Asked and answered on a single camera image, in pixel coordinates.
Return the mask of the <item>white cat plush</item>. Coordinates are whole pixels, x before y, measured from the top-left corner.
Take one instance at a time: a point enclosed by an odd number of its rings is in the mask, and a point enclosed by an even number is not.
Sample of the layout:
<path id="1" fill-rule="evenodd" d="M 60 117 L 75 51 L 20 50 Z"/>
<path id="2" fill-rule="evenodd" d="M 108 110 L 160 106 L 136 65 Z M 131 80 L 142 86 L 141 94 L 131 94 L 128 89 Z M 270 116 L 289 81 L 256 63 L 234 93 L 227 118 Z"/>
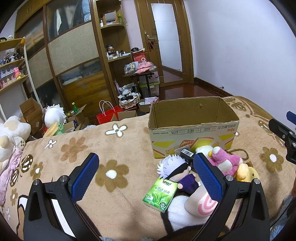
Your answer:
<path id="1" fill-rule="evenodd" d="M 15 115 L 1 123 L 1 173 L 8 165 L 16 147 L 24 149 L 30 132 L 30 124 L 21 122 Z"/>

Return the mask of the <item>wooden wardrobe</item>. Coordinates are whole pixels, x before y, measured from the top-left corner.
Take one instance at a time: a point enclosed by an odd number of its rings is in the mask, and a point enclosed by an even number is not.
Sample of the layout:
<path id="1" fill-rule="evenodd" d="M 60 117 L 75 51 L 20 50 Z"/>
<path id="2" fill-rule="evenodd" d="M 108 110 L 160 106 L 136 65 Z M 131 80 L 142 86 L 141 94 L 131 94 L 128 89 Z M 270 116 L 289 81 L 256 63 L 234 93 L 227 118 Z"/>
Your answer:
<path id="1" fill-rule="evenodd" d="M 114 96 L 106 75 L 93 1 L 25 1 L 16 13 L 15 35 L 26 41 L 31 78 L 27 97 L 42 106 L 83 108 L 90 120 L 101 100 Z"/>

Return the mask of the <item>green frog plush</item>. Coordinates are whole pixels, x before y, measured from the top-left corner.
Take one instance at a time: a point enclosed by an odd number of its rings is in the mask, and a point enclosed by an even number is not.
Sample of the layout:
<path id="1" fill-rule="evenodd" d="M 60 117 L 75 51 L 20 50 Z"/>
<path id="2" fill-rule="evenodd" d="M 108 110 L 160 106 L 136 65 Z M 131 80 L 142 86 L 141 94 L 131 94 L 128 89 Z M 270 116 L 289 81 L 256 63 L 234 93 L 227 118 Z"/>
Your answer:
<path id="1" fill-rule="evenodd" d="M 55 132 L 55 136 L 59 136 L 61 134 L 64 134 L 65 130 L 64 130 L 64 125 L 62 123 L 58 123 L 57 125 L 57 131 Z"/>

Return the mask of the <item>black barcode box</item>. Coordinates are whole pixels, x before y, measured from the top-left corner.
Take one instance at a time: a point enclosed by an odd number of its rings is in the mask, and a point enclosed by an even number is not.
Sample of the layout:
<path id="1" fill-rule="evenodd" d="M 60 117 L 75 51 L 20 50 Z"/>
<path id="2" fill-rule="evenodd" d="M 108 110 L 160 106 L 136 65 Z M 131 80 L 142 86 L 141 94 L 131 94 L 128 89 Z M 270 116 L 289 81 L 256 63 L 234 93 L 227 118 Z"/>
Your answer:
<path id="1" fill-rule="evenodd" d="M 195 153 L 189 151 L 188 149 L 182 149 L 180 156 L 188 163 L 189 166 L 193 165 Z"/>

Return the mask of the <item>white-haired blindfolded plush doll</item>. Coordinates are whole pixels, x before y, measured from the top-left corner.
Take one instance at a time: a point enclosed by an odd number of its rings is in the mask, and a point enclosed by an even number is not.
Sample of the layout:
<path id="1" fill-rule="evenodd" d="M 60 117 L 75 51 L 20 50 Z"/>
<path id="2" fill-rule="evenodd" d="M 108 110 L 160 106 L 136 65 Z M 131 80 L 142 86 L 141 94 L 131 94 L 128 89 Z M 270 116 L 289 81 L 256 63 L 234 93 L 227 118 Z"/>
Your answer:
<path id="1" fill-rule="evenodd" d="M 199 187 L 197 174 L 191 172 L 189 164 L 179 155 L 168 155 L 158 163 L 157 173 L 163 180 L 177 183 L 177 188 L 193 194 Z"/>

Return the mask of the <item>small cardboard box with papers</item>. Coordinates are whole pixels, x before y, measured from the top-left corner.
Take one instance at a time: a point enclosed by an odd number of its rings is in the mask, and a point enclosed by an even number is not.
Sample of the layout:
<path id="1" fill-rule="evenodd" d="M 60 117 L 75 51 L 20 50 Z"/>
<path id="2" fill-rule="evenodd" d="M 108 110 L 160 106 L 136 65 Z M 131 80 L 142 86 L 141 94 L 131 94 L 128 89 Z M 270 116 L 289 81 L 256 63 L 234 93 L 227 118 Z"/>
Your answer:
<path id="1" fill-rule="evenodd" d="M 154 102 L 158 102 L 159 98 L 157 96 L 147 97 L 139 101 L 139 110 L 144 113 L 149 113 L 151 106 Z"/>

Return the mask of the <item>beige flower pattern blanket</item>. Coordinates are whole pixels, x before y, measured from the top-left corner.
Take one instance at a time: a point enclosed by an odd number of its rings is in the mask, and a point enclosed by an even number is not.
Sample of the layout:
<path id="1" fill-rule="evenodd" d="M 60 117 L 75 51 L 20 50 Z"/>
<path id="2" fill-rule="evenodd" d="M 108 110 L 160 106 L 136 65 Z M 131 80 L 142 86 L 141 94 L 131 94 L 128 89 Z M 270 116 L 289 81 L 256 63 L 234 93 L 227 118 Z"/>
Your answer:
<path id="1" fill-rule="evenodd" d="M 262 181 L 269 216 L 274 217 L 292 189 L 295 166 L 285 160 L 283 141 L 267 127 L 269 113 L 241 96 L 223 100 L 239 117 L 228 151 L 253 164 Z M 12 232 L 23 234 L 21 207 L 35 179 L 55 181 L 95 153 L 99 169 L 78 206 L 104 237 L 158 240 L 172 235 L 174 240 L 192 239 L 204 221 L 186 213 L 184 194 L 174 198 L 163 214 L 142 201 L 158 178 L 157 165 L 163 159 L 154 157 L 148 122 L 146 114 L 28 142 L 1 206 Z"/>

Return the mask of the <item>white fluffy pompom plush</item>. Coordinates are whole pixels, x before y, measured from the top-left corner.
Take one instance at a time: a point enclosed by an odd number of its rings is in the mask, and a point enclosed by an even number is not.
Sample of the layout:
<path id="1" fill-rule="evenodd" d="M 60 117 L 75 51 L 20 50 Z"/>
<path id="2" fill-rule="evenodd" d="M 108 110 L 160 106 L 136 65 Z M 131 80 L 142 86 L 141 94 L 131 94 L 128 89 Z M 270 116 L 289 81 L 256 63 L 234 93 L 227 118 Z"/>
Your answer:
<path id="1" fill-rule="evenodd" d="M 210 145 L 200 146 L 196 149 L 196 154 L 202 153 L 206 158 L 211 157 L 213 147 Z"/>

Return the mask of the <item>large white spiky-hair plush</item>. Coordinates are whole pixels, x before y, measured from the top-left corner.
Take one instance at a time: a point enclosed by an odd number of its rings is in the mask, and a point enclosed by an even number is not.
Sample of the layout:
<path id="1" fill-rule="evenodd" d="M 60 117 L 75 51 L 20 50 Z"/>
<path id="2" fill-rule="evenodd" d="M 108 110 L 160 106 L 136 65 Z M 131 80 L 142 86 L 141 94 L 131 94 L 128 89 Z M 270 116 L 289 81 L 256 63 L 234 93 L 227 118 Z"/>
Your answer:
<path id="1" fill-rule="evenodd" d="M 66 122 L 66 115 L 64 109 L 60 104 L 47 106 L 45 109 L 44 123 L 47 128 L 50 128 L 54 123 L 64 124 Z"/>

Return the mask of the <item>wooden door with glass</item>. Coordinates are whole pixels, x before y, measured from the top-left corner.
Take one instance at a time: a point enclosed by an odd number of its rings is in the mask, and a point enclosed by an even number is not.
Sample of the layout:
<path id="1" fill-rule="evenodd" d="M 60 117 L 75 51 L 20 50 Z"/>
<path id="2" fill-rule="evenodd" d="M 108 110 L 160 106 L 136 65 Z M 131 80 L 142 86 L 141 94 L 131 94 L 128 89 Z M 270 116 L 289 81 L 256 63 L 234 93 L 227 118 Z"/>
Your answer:
<path id="1" fill-rule="evenodd" d="M 146 56 L 156 66 L 160 86 L 193 82 L 193 51 L 184 1 L 134 4 Z"/>

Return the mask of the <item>brown cardboard box on floor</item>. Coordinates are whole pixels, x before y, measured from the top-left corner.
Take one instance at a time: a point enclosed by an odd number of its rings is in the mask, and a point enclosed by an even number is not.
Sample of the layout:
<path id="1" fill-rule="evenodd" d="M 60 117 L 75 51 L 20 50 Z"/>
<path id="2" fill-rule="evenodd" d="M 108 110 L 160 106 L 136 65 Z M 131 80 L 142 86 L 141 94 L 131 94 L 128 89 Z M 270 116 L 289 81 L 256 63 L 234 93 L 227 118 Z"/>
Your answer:
<path id="1" fill-rule="evenodd" d="M 25 121 L 31 126 L 31 134 L 36 134 L 43 126 L 43 111 L 39 103 L 32 97 L 20 105 Z"/>

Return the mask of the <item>pink plush toy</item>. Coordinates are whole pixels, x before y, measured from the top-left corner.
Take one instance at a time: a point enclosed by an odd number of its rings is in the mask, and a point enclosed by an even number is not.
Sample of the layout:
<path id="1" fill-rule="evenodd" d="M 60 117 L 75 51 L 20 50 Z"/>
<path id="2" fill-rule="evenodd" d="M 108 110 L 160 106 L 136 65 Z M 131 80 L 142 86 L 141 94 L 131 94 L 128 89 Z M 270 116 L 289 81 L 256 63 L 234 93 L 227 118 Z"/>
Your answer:
<path id="1" fill-rule="evenodd" d="M 243 159 L 241 157 L 228 154 L 219 146 L 214 147 L 211 151 L 209 151 L 208 156 L 209 162 L 213 166 L 216 166 L 224 176 L 235 176 L 239 165 L 243 163 Z"/>

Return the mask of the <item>yellow duck plush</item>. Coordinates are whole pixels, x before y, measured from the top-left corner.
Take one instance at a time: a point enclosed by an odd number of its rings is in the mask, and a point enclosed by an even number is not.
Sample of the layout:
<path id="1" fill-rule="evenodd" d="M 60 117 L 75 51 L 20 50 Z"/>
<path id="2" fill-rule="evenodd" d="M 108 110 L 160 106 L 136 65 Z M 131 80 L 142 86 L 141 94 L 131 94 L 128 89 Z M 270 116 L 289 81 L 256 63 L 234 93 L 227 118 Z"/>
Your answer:
<path id="1" fill-rule="evenodd" d="M 257 171 L 247 164 L 240 164 L 235 174 L 235 179 L 240 182 L 251 182 L 253 179 L 259 179 Z"/>

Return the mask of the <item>red paper gift bag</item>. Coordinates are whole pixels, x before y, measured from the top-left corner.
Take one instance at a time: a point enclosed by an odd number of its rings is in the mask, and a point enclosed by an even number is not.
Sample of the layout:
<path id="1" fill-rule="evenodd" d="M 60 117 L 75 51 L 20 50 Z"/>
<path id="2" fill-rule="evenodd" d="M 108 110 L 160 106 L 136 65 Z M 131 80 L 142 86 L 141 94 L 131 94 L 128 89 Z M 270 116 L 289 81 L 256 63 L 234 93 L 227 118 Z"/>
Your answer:
<path id="1" fill-rule="evenodd" d="M 109 110 L 104 110 L 105 104 L 107 104 L 110 107 Z M 101 113 L 98 114 L 96 117 L 100 125 L 111 122 L 111 121 L 118 121 L 119 120 L 118 114 L 123 112 L 122 108 L 118 107 L 117 105 L 113 106 L 110 101 L 105 101 L 105 100 L 101 100 L 99 102 L 99 108 Z"/>

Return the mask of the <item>green tissue pack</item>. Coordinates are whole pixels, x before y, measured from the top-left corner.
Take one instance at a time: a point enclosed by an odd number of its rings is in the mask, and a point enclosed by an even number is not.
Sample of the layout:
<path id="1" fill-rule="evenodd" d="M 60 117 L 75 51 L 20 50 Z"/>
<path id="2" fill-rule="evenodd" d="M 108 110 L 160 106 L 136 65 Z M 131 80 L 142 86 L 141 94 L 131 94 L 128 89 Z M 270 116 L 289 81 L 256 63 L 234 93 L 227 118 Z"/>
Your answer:
<path id="1" fill-rule="evenodd" d="M 176 182 L 158 178 L 152 188 L 142 199 L 145 205 L 165 213 L 178 189 Z"/>

